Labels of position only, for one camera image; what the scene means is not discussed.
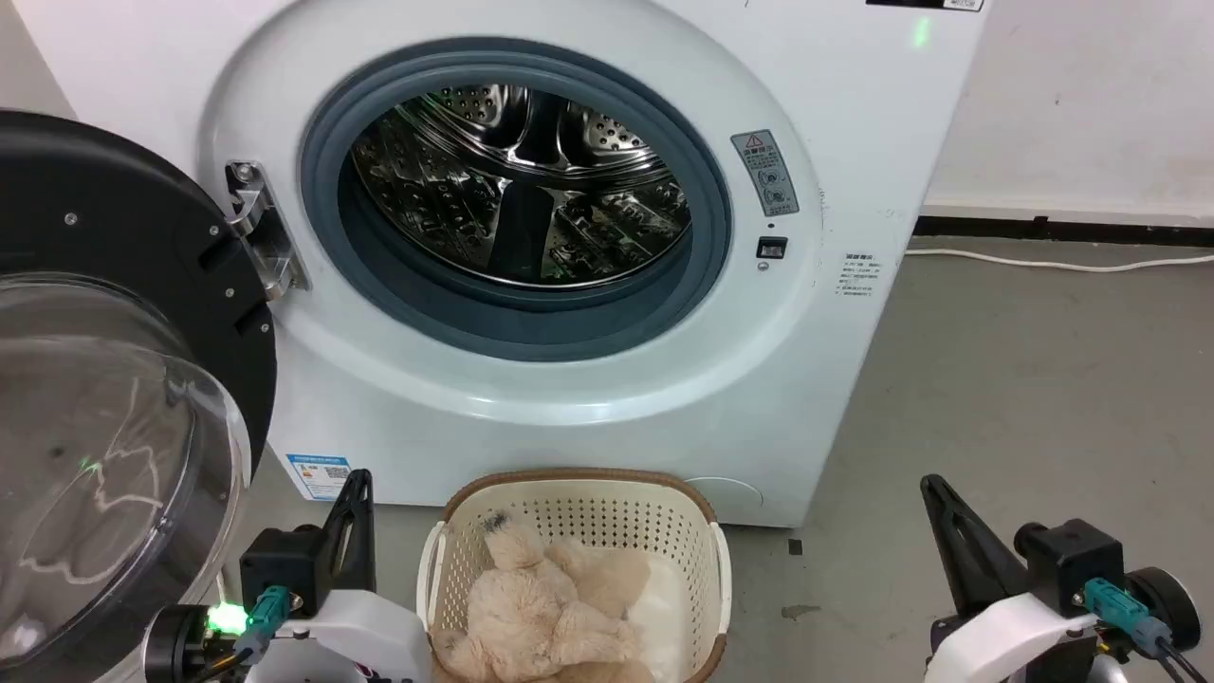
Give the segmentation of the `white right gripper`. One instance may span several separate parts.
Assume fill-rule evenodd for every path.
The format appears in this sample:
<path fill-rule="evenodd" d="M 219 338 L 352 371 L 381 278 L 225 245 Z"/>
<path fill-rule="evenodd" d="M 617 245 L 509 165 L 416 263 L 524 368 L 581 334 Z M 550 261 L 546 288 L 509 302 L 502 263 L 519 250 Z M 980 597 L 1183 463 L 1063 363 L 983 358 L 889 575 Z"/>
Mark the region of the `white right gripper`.
<path fill-rule="evenodd" d="M 927 664 L 929 682 L 1005 681 L 1068 631 L 1097 622 L 1085 609 L 1078 617 L 1063 617 L 1023 594 L 1029 591 L 1026 567 L 944 476 L 921 477 L 920 493 L 955 617 L 972 617 L 941 641 Z"/>

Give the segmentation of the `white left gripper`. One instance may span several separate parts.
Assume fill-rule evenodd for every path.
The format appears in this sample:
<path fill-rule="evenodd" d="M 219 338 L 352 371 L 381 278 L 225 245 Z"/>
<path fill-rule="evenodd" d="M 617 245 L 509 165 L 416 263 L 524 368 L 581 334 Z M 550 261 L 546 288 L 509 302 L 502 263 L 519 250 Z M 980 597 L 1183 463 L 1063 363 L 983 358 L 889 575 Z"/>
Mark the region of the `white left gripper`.
<path fill-rule="evenodd" d="M 246 682 L 433 681 L 422 619 L 376 593 L 374 511 L 371 471 L 351 471 L 322 528 L 334 591 L 314 617 L 279 627 Z"/>

